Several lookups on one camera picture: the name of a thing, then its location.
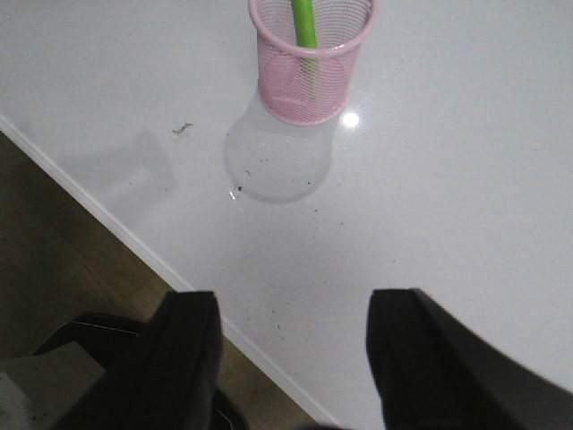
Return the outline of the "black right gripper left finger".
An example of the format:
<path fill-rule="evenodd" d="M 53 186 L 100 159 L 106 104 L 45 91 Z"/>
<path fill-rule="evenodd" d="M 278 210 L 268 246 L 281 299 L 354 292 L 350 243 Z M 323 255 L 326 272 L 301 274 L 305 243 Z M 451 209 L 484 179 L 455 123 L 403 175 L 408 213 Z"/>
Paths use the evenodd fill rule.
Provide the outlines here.
<path fill-rule="evenodd" d="M 208 429 L 222 353 L 211 291 L 170 292 L 57 429 Z"/>

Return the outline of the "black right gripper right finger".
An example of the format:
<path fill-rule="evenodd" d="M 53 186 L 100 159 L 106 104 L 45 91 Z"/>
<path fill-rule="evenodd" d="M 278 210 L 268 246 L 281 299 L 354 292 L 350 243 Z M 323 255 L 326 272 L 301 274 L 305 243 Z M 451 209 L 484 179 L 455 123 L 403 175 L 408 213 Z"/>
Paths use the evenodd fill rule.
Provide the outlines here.
<path fill-rule="evenodd" d="M 422 290 L 372 292 L 366 330 L 388 429 L 570 429 L 572 394 L 482 340 Z"/>

